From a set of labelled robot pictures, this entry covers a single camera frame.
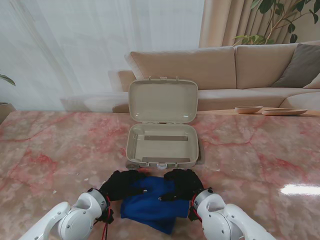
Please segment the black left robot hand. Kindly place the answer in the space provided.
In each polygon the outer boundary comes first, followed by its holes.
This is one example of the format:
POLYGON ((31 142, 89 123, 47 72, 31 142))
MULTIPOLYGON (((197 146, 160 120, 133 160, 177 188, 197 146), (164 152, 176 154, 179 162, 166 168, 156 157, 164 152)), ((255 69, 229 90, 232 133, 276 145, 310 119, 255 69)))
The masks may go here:
POLYGON ((110 202, 123 200, 127 197, 141 195, 145 189, 135 187, 134 183, 144 180, 147 175, 137 170, 116 170, 98 190, 110 202))

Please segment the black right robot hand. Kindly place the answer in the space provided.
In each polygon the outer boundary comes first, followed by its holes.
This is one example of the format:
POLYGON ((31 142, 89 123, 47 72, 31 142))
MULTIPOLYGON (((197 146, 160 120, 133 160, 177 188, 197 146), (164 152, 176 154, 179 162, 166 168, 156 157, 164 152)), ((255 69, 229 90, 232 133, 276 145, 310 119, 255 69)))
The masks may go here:
POLYGON ((173 169, 163 178, 174 183, 174 190, 159 196, 160 201, 190 201, 196 193, 204 189, 201 180, 191 169, 173 169))

